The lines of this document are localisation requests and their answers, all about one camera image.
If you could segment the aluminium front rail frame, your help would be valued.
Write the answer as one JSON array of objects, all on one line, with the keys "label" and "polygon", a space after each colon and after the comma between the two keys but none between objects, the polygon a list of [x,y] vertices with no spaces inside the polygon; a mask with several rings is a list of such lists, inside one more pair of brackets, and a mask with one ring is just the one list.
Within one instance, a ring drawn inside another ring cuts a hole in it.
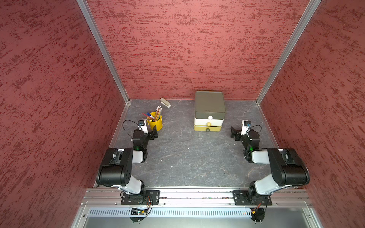
[{"label": "aluminium front rail frame", "polygon": [[72,224],[84,228],[91,217],[141,218],[245,218],[269,216],[268,209],[288,209],[300,212],[310,228],[322,224],[306,190],[284,189],[264,196],[259,202],[249,203],[246,189],[234,187],[148,187],[144,199],[132,200],[121,191],[99,187],[87,189]]}]

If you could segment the beige eraser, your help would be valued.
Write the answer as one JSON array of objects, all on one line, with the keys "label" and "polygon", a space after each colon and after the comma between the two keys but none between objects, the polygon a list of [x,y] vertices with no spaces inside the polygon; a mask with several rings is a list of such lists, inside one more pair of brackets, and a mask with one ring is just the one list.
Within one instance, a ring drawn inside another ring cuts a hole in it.
[{"label": "beige eraser", "polygon": [[169,101],[167,101],[166,99],[164,99],[164,98],[161,98],[161,99],[160,99],[160,102],[161,102],[164,106],[166,106],[167,108],[170,108],[170,107],[171,107],[171,103],[170,103]]}]

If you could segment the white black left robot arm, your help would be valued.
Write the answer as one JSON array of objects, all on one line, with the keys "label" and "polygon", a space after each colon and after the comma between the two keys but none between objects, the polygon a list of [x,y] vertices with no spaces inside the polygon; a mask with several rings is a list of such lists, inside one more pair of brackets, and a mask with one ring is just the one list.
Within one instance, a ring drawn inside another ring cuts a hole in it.
[{"label": "white black left robot arm", "polygon": [[96,176],[97,185],[118,188],[134,198],[145,199],[145,184],[132,175],[132,165],[146,162],[148,142],[157,136],[156,127],[148,133],[135,130],[132,136],[134,147],[107,149]]}]

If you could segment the yellow pencil cup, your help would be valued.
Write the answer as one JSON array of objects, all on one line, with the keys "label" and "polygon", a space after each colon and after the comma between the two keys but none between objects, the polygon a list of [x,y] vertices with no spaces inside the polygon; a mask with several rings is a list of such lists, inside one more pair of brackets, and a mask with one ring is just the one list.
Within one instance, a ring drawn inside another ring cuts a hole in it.
[{"label": "yellow pencil cup", "polygon": [[160,119],[156,122],[150,122],[147,121],[147,123],[149,124],[149,126],[153,129],[154,126],[157,126],[157,131],[162,130],[163,128],[163,122],[162,122],[162,116],[160,117]]}]

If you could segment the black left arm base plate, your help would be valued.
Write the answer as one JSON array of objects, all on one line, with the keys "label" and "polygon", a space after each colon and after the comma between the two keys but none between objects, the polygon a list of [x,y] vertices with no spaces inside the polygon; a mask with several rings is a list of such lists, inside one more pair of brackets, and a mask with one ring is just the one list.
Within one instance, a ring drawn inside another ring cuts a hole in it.
[{"label": "black left arm base plate", "polygon": [[158,205],[160,199],[159,190],[142,191],[140,194],[126,194],[121,196],[121,205]]}]

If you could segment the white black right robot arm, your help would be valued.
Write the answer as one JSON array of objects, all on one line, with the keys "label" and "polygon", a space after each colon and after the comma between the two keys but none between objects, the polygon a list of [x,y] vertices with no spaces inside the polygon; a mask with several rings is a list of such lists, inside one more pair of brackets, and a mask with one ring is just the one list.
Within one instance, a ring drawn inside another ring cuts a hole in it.
[{"label": "white black right robot arm", "polygon": [[250,184],[246,194],[248,200],[262,199],[284,188],[309,184],[309,170],[295,149],[260,149],[259,133],[248,126],[240,131],[231,127],[230,137],[242,143],[247,162],[270,166],[269,175]]}]

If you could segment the olive three-drawer desk organizer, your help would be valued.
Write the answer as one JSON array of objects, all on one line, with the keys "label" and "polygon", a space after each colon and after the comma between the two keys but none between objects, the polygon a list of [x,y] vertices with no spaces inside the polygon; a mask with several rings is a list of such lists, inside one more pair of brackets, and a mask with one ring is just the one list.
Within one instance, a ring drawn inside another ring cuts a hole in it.
[{"label": "olive three-drawer desk organizer", "polygon": [[[194,112],[226,112],[223,92],[196,91]],[[196,119],[194,117],[194,130],[202,132],[220,132],[224,120]]]}]

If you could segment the aluminium corner post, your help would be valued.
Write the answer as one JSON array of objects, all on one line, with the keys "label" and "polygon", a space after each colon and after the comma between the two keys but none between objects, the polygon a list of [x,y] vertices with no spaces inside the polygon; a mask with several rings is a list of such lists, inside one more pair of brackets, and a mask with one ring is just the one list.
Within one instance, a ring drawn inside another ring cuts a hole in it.
[{"label": "aluminium corner post", "polygon": [[271,74],[269,75],[265,85],[263,86],[262,90],[260,91],[260,93],[256,99],[256,104],[258,106],[261,105],[262,101],[264,100],[264,97],[268,93],[274,80],[278,76],[278,74],[281,71],[282,67],[284,66],[286,60],[288,59],[288,57],[290,56],[295,45],[299,41],[302,33],[304,32],[305,28],[307,27],[308,23],[310,22],[311,18],[313,17],[314,13],[316,12],[320,3],[321,3],[321,0],[310,0],[309,1],[307,7],[305,8],[302,16],[299,19],[296,27],[294,28],[292,35],[290,36],[287,44],[285,45],[277,63],[275,64]]},{"label": "aluminium corner post", "polygon": [[129,105],[130,104],[130,98],[127,94],[127,91],[121,81],[121,78],[117,72],[117,68],[115,66],[115,64],[113,63],[113,60],[110,56],[110,53],[106,47],[106,44],[102,38],[102,35],[98,29],[97,23],[92,15],[91,9],[88,5],[88,2],[85,0],[77,0],[78,6],[81,9],[81,12],[90,28],[90,31],[99,47],[99,50],[109,68],[109,71],[118,87],[118,90],[120,92],[120,94],[123,97],[124,102]]}]

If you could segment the left aluminium corner post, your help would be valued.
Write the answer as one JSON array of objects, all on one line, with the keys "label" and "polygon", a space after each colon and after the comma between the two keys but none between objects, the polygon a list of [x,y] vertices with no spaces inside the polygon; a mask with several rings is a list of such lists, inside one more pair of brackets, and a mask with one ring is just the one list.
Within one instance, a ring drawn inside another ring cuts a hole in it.
[{"label": "left aluminium corner post", "polygon": [[109,71],[118,87],[118,90],[120,92],[120,94],[123,97],[124,102],[129,105],[130,104],[130,98],[127,94],[127,91],[121,81],[121,78],[117,72],[117,68],[115,66],[115,64],[113,63],[113,60],[110,56],[110,53],[106,47],[106,44],[102,38],[102,35],[98,29],[97,23],[92,15],[91,9],[88,5],[88,2],[85,0],[77,0],[78,6],[81,9],[81,12],[90,28],[90,31],[99,47],[99,50],[109,68]]}]

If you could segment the right aluminium corner post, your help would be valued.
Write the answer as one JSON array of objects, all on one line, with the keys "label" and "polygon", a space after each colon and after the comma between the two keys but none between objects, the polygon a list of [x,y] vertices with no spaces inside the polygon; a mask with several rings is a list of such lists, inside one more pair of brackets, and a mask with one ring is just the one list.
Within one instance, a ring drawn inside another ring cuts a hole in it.
[{"label": "right aluminium corner post", "polygon": [[286,60],[288,59],[288,57],[290,56],[295,45],[299,41],[302,33],[304,32],[305,28],[307,27],[308,23],[310,22],[311,18],[313,17],[314,13],[316,12],[320,3],[321,3],[321,0],[310,0],[309,1],[307,7],[305,8],[302,16],[299,19],[296,27],[294,28],[292,35],[290,36],[287,44],[285,45],[277,63],[275,64],[271,74],[269,75],[265,85],[263,86],[262,90],[260,91],[260,93],[256,99],[256,104],[258,106],[261,105],[262,101],[264,100],[264,97],[268,93],[274,80],[278,76],[278,74],[281,71],[282,67],[284,66]]}]

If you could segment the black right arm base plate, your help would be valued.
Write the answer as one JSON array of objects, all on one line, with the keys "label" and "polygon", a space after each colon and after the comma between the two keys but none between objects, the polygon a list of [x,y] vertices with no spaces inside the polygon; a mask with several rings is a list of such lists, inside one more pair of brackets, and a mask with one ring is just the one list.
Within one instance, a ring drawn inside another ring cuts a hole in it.
[{"label": "black right arm base plate", "polygon": [[233,200],[236,206],[271,206],[270,195],[259,195],[250,191],[232,191]]}]

